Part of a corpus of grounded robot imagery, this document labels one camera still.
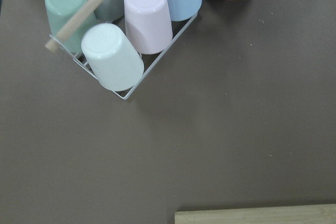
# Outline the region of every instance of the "wire rack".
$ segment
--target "wire rack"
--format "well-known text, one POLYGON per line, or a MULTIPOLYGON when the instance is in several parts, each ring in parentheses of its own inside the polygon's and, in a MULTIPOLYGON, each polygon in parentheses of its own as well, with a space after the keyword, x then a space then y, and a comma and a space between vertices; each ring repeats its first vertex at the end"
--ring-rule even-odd
MULTIPOLYGON (((170 49, 170 47, 177 41, 177 39, 181 36, 181 34, 194 21, 196 17, 197 17, 197 13, 188 20, 185 20, 182 22, 172 22, 173 39, 171 43, 168 45, 168 47, 158 54, 154 54, 154 55, 140 54, 140 57, 142 58, 144 62, 144 73, 141 79, 131 89, 120 91, 120 92, 115 92, 115 91, 112 91, 112 92, 116 94, 118 97, 120 97, 121 99, 127 100, 132 95, 132 93, 136 90, 136 88, 140 85, 140 83, 145 79, 145 77, 151 72, 151 70, 155 67, 155 65, 162 59, 162 57, 170 49)), ((121 30, 125 32, 123 18, 114 22, 114 24, 118 25, 121 28, 121 30)), ((87 73, 89 73, 93 78, 97 79, 97 77, 95 76, 95 73, 93 73, 83 53, 78 52, 76 54, 73 54, 56 37, 52 35, 50 36, 55 41, 57 41, 57 43, 59 43, 61 48, 74 60, 75 63, 77 63, 82 69, 84 69, 87 73)))

